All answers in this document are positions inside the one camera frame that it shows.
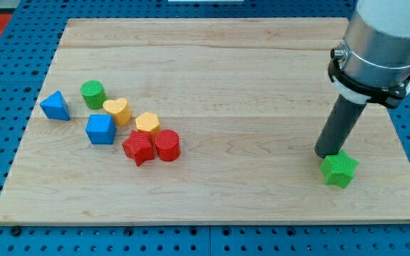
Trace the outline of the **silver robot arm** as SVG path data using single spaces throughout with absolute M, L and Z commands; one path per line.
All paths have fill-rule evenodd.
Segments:
M 394 109 L 410 93 L 410 0 L 359 0 L 328 73 L 341 97 Z

